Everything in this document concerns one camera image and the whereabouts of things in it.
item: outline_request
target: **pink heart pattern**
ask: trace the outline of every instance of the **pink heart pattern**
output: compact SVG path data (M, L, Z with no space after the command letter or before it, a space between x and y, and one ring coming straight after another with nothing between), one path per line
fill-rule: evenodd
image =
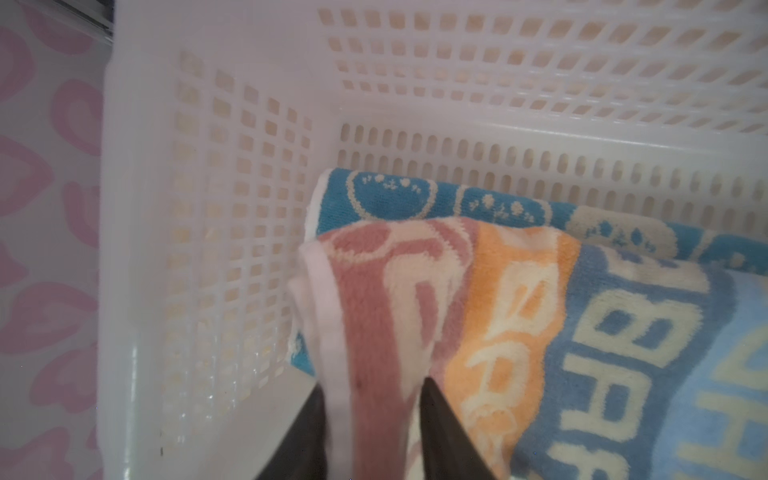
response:
M18 374L0 391L22 422L0 425L0 479L102 480L94 427L98 304L88 293L98 287L100 192L91 179L98 178L108 50L29 3L0 8L7 14L0 15L0 110L13 110L8 119L22 122L16 127L26 135L0 128L0 220L13 229L10 237L0 233L0 290L11 294L0 308L0 372ZM82 67L76 78L62 77L73 61ZM81 279L78 288L49 282L68 276Z
M35 60L24 39L0 26L0 102L20 92L35 76Z
M99 187L83 188L69 182L61 189L69 231L86 245L98 248Z
M27 273L27 267L14 260L5 245L0 243L0 288L18 282Z
M51 124L70 145L86 154L101 154L101 92L82 80L61 84L51 102Z
M53 170L24 145L0 135L0 217L22 209L53 182Z
M35 37L49 48L66 55L85 53L93 44L93 38L57 22L36 9L22 4L27 25Z
M96 443L96 427L94 427L91 430L91 434L88 435L88 440L85 441L85 446L87 446L91 450L98 449L98 445Z
M0 329L0 353L27 353L76 333L94 318L96 300L63 283L40 282L13 300L11 320Z
M70 413L80 413L96 405L96 344L71 350L43 367L32 388L33 405L60 404Z
M32 439L20 449L0 449L3 480L72 480L74 469L65 461L69 433L56 427Z

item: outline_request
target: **basket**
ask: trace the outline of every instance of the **basket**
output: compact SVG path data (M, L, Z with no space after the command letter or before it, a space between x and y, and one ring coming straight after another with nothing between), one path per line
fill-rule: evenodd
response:
M118 0L105 478L252 478L313 381L285 285L328 167L768 237L761 0Z

